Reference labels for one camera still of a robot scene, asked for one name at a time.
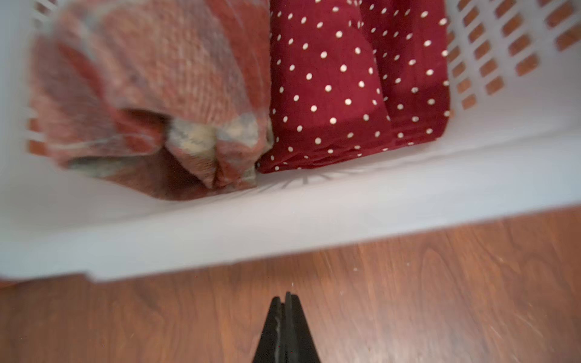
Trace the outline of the red polka dot skirt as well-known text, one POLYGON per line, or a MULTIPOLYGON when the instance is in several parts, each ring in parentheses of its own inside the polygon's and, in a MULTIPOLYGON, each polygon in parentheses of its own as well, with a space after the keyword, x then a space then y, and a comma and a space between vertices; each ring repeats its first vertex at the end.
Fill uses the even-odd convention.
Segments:
POLYGON ((262 173, 433 142, 450 116, 443 0, 273 1, 262 173))

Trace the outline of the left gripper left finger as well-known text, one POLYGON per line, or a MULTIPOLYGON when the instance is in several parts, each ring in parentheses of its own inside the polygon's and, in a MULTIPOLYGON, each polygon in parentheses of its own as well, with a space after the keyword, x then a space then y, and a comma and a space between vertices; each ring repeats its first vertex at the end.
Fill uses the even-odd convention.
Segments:
POLYGON ((285 317, 281 298, 272 299, 253 363, 285 362, 285 317))

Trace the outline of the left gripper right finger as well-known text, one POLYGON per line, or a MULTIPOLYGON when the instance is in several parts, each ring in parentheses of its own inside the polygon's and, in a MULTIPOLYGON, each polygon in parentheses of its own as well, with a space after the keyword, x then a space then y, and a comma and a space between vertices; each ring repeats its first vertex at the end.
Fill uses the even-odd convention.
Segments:
POLYGON ((284 301, 284 362, 320 363, 300 298, 287 292, 284 301))

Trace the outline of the red plaid skirt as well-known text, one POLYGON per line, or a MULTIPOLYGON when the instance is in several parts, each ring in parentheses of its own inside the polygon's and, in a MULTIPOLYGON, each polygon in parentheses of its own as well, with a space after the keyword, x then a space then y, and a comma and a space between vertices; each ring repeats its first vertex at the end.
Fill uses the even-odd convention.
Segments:
POLYGON ((31 47, 63 169, 167 201, 254 188, 274 137, 267 1, 70 1, 31 47))

